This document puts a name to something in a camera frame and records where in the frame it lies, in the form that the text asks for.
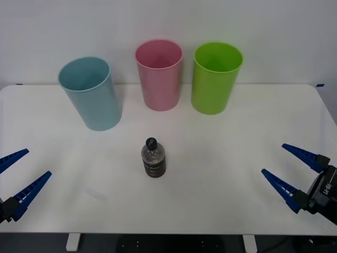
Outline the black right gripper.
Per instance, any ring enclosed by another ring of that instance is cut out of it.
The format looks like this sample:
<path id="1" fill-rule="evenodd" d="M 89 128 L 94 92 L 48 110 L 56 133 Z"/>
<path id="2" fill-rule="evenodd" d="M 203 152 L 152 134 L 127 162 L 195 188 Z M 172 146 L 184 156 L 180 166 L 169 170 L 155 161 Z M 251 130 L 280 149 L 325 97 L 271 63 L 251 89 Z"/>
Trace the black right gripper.
<path id="1" fill-rule="evenodd" d="M 330 166 L 330 159 L 323 155 L 314 154 L 286 143 L 282 144 L 282 148 L 319 173 L 308 195 L 276 177 L 267 169 L 261 170 L 264 177 L 293 212 L 298 213 L 301 209 L 307 209 L 311 214 L 319 213 L 336 224 L 336 167 Z"/>

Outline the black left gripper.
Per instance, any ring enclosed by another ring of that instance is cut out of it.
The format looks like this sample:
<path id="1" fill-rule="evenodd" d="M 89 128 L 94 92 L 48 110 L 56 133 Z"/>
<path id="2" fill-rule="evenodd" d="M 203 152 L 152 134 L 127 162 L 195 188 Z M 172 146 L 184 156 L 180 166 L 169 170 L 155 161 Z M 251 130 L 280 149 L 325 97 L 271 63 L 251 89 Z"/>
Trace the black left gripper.
<path id="1" fill-rule="evenodd" d="M 0 173 L 3 173 L 15 162 L 21 159 L 23 156 L 29 153 L 28 149 L 23 149 L 12 154 L 9 154 L 3 158 L 0 158 Z M 1 220 L 10 222 L 11 220 L 18 221 L 22 215 L 27 211 L 28 206 L 44 187 L 45 183 L 51 177 L 52 173 L 47 171 L 41 177 L 36 179 L 29 186 L 24 188 L 16 195 L 8 198 L 6 201 L 1 202 Z"/>

